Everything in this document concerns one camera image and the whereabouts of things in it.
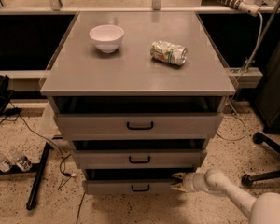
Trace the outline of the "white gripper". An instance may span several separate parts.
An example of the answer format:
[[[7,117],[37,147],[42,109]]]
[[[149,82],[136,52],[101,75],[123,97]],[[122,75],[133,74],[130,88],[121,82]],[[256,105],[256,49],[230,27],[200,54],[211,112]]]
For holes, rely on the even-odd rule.
[[[181,191],[181,192],[198,192],[198,191],[208,191],[208,186],[206,184],[204,174],[198,173],[174,173],[172,178],[183,180],[182,184],[171,185],[171,189]]]

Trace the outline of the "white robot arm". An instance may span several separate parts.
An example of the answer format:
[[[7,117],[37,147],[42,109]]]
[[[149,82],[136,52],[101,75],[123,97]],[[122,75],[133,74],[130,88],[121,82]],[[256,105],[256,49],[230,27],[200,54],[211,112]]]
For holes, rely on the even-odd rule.
[[[211,195],[223,195],[244,214],[249,224],[280,224],[280,194],[263,193],[258,198],[233,184],[218,169],[205,173],[178,172],[172,174],[177,182],[172,189],[183,192],[203,191]]]

